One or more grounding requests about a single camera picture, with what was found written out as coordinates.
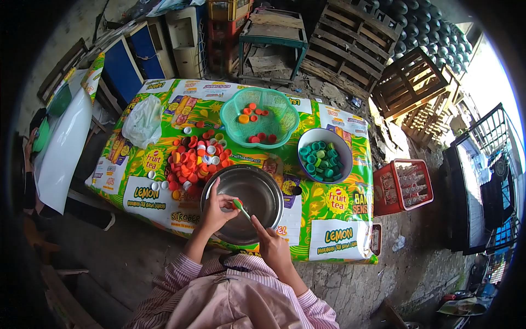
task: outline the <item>green bowl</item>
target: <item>green bowl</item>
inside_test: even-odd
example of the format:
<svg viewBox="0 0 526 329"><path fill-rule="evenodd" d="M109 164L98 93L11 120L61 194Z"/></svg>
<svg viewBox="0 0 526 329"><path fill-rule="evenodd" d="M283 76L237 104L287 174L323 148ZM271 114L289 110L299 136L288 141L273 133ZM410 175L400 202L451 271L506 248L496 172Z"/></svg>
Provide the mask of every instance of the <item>green bowl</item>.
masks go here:
<svg viewBox="0 0 526 329"><path fill-rule="evenodd" d="M256 103L256 108L267 110L269 114L257 115L258 121L242 124L238 121L238 117L250 103ZM273 89L257 87L238 91L223 104L219 117L225 125L228 137L239 145L249 148L272 149L283 146L299 125L298 111L284 94ZM267 136L274 134L277 137L276 142L249 143L248 138L258 133L265 133Z"/></svg>
<svg viewBox="0 0 526 329"><path fill-rule="evenodd" d="M46 144L47 138L49 137L49 123L47 117L42 120L40 127L38 128L38 137L33 142L33 152L40 152Z"/></svg>

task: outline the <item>green toothbrush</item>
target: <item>green toothbrush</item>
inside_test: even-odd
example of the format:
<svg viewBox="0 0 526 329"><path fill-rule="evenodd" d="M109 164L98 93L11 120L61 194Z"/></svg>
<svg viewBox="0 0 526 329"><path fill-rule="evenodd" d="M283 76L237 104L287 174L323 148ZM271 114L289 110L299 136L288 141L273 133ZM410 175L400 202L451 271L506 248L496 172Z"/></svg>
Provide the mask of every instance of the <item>green toothbrush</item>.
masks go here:
<svg viewBox="0 0 526 329"><path fill-rule="evenodd" d="M238 200L238 199L234 199L232 200L232 202L236 205L236 207L241 210L242 213L244 213L245 216L247 216L248 220L250 220L250 215L247 214L247 212L245 211L245 209L243 209L243 204Z"/></svg>

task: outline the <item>striped shirt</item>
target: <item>striped shirt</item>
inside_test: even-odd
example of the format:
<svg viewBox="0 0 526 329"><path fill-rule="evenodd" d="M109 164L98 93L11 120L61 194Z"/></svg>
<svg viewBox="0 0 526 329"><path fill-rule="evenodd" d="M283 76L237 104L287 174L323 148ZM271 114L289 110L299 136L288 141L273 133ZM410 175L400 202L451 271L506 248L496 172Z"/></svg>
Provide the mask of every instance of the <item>striped shirt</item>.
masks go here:
<svg viewBox="0 0 526 329"><path fill-rule="evenodd" d="M327 303L317 298L311 290L296 297L294 290L278 280L274 271L257 256L238 254L226 259L225 265L229 267L244 267L250 272L241 272L226 269L216 276L240 275L265 286L276 289L285 294L291 301L305 328L339 328L336 323L336 313ZM178 293L190 281L203 276L214 275L223 271L224 267L218 259L213 259L201 265L184 254L179 256L168 266L163 275L158 275L152 282L153 291L150 296L142 301L134 317L124 328L151 329L163 328L177 304L181 300L182 292Z"/></svg>

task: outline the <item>plastic bag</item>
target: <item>plastic bag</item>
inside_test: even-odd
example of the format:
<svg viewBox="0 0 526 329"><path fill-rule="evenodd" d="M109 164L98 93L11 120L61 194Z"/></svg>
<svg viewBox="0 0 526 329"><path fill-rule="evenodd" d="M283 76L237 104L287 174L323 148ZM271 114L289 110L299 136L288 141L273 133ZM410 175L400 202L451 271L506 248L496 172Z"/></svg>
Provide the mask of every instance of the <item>plastic bag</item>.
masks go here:
<svg viewBox="0 0 526 329"><path fill-rule="evenodd" d="M163 107L157 97L150 95L135 105L126 121L122 135L142 149L148 144L155 144L161 137L161 116Z"/></svg>

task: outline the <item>person's right hand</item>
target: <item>person's right hand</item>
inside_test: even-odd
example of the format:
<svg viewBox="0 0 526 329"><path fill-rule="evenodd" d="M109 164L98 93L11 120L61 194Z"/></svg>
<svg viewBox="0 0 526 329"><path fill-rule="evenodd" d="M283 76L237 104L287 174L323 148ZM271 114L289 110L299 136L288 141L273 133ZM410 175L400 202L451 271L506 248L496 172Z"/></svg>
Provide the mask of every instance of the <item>person's right hand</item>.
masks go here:
<svg viewBox="0 0 526 329"><path fill-rule="evenodd" d="M252 215L250 220L259 237L259 253L278 278L284 276L291 268L294 269L288 242L271 227L265 229L255 215Z"/></svg>

